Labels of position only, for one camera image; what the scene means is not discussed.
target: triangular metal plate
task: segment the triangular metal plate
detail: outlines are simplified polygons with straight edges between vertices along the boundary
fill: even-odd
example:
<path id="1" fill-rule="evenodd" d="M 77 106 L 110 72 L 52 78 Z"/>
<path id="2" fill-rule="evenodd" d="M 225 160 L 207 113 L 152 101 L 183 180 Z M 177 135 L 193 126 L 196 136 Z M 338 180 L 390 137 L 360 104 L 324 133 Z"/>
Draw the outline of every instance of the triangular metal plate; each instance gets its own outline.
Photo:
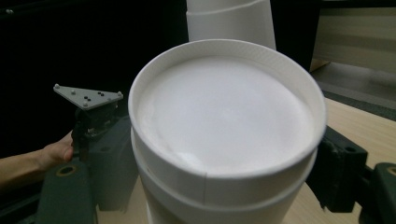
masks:
<path id="1" fill-rule="evenodd" d="M 55 84 L 54 91 L 82 110 L 90 110 L 123 98 L 121 92 L 94 91 Z"/>

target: wooden table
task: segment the wooden table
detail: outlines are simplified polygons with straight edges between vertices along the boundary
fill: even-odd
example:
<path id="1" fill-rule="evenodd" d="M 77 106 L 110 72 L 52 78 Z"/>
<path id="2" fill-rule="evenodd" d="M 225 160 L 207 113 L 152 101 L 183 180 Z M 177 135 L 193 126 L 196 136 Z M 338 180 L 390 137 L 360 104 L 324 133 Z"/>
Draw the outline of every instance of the wooden table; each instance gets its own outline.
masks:
<path id="1" fill-rule="evenodd" d="M 368 152 L 367 165 L 396 163 L 396 122 L 326 99 L 328 125 Z M 286 214 L 284 224 L 359 223 L 361 207 L 356 203 L 352 213 L 332 213 L 320 208 L 311 189 L 304 184 Z M 125 212 L 98 211 L 99 224 L 146 224 L 146 197 L 140 178 L 134 186 Z"/>

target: white cup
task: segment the white cup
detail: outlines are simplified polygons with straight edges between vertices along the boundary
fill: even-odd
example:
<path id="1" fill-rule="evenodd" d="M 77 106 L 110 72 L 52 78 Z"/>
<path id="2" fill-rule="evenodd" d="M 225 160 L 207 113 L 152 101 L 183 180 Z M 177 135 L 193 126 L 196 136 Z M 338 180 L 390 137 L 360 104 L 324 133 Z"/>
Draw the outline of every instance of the white cup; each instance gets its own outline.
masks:
<path id="1" fill-rule="evenodd" d="M 326 128 L 315 80 L 241 40 L 192 41 L 137 75 L 128 109 L 152 223 L 279 223 Z"/>
<path id="2" fill-rule="evenodd" d="M 238 39 L 276 49 L 270 0 L 187 0 L 189 40 Z"/>

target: white plastic container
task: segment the white plastic container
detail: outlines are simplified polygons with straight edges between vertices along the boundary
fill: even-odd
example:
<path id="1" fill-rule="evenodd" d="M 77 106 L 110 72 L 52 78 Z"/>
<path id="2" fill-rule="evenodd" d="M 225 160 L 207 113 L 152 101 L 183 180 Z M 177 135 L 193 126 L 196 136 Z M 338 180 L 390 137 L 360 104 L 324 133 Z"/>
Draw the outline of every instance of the white plastic container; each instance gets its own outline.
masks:
<path id="1" fill-rule="evenodd" d="M 231 39 L 162 53 L 130 90 L 134 155 L 159 223 L 280 223 L 326 128 L 296 62 Z"/>
<path id="2" fill-rule="evenodd" d="M 187 0 L 189 40 L 227 38 L 276 49 L 270 0 Z"/>

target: table surface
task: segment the table surface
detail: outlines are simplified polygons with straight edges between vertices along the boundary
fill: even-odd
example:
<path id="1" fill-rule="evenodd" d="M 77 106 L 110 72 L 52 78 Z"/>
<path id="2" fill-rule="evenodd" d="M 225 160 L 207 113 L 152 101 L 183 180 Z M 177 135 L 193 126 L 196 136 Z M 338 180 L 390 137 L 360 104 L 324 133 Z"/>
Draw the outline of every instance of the table surface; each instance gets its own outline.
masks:
<path id="1" fill-rule="evenodd" d="M 368 152 L 366 164 L 374 168 L 380 162 L 396 163 L 396 122 L 326 99 L 328 125 L 363 147 Z M 140 178 L 131 194 L 129 207 L 124 212 L 98 210 L 99 224 L 146 224 L 146 197 Z M 356 203 L 352 213 L 332 213 L 323 210 L 314 193 L 304 184 L 286 214 L 283 224 L 299 223 L 359 223 L 361 207 Z"/>

